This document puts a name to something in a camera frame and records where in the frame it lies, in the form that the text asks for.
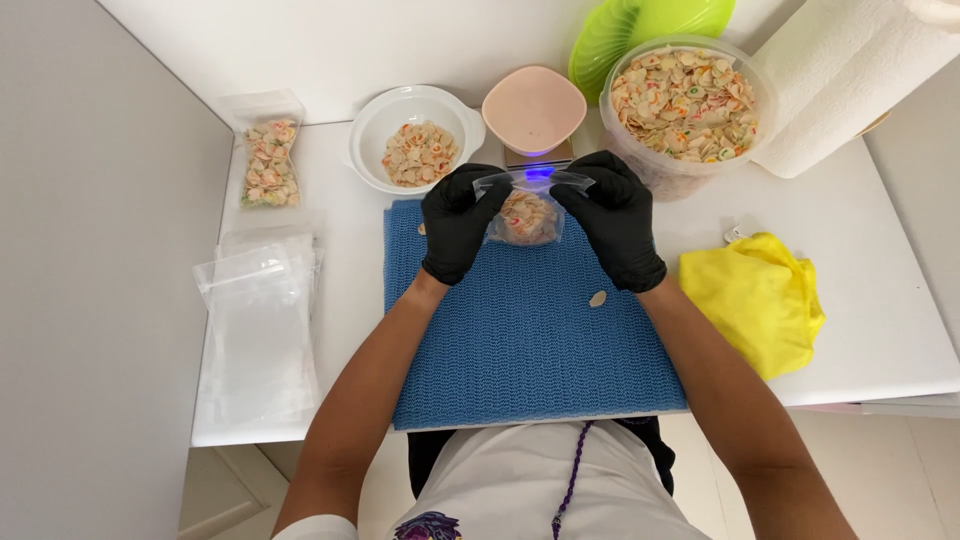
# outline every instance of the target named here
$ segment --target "white t-shirt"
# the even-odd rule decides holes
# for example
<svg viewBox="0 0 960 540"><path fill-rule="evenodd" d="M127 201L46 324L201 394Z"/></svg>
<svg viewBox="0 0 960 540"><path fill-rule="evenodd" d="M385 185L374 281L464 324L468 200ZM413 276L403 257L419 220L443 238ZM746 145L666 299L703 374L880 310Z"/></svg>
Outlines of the white t-shirt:
<svg viewBox="0 0 960 540"><path fill-rule="evenodd" d="M551 539L583 422L457 431L420 498L386 540ZM709 540L660 483L654 459L612 420L590 428L560 538ZM357 540L333 515L300 520L275 540Z"/></svg>

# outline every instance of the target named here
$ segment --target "yellow cloth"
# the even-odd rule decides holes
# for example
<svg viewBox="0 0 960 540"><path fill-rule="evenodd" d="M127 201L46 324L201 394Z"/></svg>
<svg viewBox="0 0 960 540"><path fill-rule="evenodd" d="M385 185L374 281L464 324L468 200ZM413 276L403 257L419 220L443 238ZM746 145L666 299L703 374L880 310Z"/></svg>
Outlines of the yellow cloth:
<svg viewBox="0 0 960 540"><path fill-rule="evenodd" d="M810 363L827 317L816 272L770 233L680 256L681 289L764 380Z"/></svg>

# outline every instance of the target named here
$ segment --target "printed graphic on shirt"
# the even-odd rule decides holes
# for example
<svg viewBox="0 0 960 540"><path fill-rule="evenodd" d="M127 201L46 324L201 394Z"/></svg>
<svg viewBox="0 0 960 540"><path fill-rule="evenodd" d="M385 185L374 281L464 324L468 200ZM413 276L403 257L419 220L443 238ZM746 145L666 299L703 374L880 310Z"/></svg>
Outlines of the printed graphic on shirt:
<svg viewBox="0 0 960 540"><path fill-rule="evenodd" d="M463 540L459 524L440 512L423 512L397 527L395 540Z"/></svg>

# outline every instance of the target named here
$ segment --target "blue rubber mat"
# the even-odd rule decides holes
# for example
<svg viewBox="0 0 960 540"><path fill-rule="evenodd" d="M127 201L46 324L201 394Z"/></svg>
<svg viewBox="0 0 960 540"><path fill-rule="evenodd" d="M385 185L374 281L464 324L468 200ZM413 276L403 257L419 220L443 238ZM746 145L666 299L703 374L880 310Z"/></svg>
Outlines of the blue rubber mat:
<svg viewBox="0 0 960 540"><path fill-rule="evenodd" d="M389 309L420 268L420 201L384 213ZM599 290L607 302L591 308ZM417 349L394 412L396 430L685 408L650 319L604 274L577 221L538 247L486 242Z"/></svg>

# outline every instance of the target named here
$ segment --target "purple lanyard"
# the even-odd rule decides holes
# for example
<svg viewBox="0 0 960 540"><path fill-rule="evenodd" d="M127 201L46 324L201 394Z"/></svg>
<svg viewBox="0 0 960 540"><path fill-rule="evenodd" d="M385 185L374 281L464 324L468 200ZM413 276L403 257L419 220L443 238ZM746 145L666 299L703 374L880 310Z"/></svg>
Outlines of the purple lanyard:
<svg viewBox="0 0 960 540"><path fill-rule="evenodd" d="M588 421L584 424L583 430L580 431L580 440L577 441L577 455L573 458L573 472L570 473L570 484L566 487L566 497L564 501L560 503L560 507L557 508L557 515L553 516L553 523L550 526L553 528L553 540L559 540L560 538L560 518L563 517L564 512L566 512L566 506L570 504L570 498L573 497L573 484L577 482L577 470L580 469L580 457L584 454L584 440L587 438L587 431L590 429L590 426L593 425L593 420Z"/></svg>

